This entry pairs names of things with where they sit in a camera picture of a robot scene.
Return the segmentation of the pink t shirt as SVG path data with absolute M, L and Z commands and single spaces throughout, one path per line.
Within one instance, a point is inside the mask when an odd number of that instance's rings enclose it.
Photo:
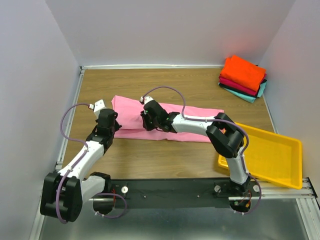
M 210 143 L 207 135 L 199 135 L 194 133 L 171 133 L 158 130 L 147 131 L 143 128 L 143 119 L 141 111 L 143 105 L 134 99 L 115 95 L 111 100 L 113 110 L 118 113 L 117 121 L 122 127 L 115 133 L 116 138 L 120 139 L 136 139 L 136 140 L 152 140 L 152 141 L 177 141 L 177 142 L 199 142 Z M 180 112 L 182 105 L 169 103 L 160 103 L 167 112 Z M 218 113 L 223 113 L 222 109 L 199 108 L 194 106 L 186 106 L 184 113 L 198 117 L 214 117 Z

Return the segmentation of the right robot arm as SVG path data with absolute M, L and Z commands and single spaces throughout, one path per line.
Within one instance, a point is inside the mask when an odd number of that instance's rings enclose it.
M 227 160 L 230 191 L 236 196 L 247 192 L 251 178 L 244 151 L 249 145 L 249 136 L 228 115 L 220 112 L 214 117 L 195 117 L 182 112 L 167 112 L 150 96 L 141 97 L 140 103 L 143 105 L 140 116 L 144 129 L 208 137 L 215 151 Z

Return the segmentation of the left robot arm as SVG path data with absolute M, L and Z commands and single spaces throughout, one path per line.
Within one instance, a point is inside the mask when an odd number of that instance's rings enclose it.
M 96 114 L 96 126 L 76 157 L 60 171 L 50 172 L 44 178 L 40 201 L 43 216 L 57 218 L 66 224 L 74 222 L 81 213 L 83 203 L 96 195 L 123 199 L 113 189 L 108 174 L 94 172 L 85 177 L 92 165 L 110 148 L 115 132 L 121 127 L 116 120 L 118 114 L 113 109 L 104 107 Z

